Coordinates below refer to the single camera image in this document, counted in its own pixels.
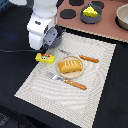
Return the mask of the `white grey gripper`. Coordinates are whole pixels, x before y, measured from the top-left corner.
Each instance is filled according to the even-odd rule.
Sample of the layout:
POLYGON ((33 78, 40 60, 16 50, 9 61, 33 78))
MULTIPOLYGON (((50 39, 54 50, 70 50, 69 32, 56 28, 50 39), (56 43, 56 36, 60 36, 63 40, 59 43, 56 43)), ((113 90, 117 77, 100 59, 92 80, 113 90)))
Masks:
POLYGON ((39 50, 42 46, 51 46, 55 40, 54 26, 55 20, 53 17, 41 18, 32 14, 27 24, 30 47, 39 50))

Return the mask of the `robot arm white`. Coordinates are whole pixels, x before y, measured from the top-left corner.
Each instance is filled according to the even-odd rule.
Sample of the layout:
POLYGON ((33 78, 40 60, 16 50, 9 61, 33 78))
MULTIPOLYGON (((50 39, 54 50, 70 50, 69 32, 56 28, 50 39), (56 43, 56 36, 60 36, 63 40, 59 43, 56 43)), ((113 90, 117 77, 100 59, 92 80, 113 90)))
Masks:
POLYGON ((29 6, 33 12, 27 24, 30 47, 39 50, 42 46, 49 47, 57 36, 58 0, 9 0, 19 6, 29 6))

